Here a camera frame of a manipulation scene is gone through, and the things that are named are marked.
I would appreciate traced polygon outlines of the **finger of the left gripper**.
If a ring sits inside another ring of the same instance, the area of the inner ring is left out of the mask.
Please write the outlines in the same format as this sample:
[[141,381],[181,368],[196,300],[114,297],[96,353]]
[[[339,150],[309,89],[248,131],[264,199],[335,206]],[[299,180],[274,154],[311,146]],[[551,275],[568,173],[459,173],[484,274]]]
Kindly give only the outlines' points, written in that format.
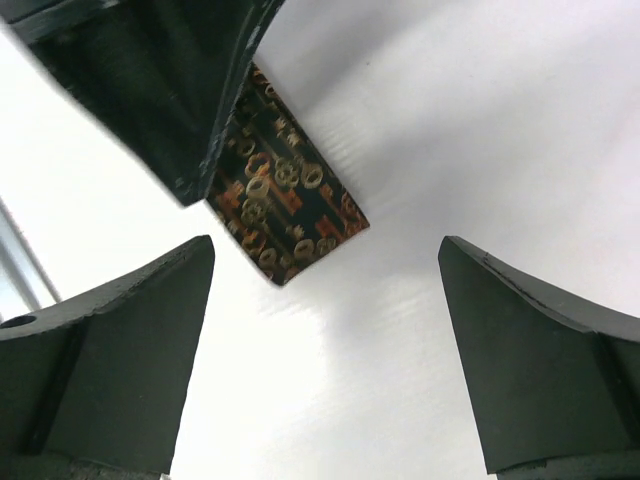
[[277,1],[5,1],[47,72],[185,206],[211,187]]

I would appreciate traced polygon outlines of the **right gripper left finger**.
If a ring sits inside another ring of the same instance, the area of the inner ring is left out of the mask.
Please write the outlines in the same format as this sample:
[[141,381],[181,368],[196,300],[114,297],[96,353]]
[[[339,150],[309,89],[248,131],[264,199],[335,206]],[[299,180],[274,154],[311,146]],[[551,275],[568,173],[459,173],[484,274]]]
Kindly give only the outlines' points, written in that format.
[[1,326],[5,479],[159,479],[174,458],[215,251],[197,236]]

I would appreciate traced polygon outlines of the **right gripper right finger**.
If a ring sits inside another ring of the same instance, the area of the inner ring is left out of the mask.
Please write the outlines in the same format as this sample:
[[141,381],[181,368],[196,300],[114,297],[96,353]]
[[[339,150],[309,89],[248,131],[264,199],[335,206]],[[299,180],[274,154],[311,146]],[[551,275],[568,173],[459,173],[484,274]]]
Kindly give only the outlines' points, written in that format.
[[637,474],[638,319],[458,236],[438,263],[487,471]]

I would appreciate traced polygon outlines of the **dark brown patterned tie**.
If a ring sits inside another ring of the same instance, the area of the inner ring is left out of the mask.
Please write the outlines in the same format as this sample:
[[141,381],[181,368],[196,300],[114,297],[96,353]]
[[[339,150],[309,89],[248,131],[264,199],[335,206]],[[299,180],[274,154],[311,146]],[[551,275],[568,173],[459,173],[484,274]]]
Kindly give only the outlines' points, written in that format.
[[257,66],[236,103],[207,201],[279,287],[369,227]]

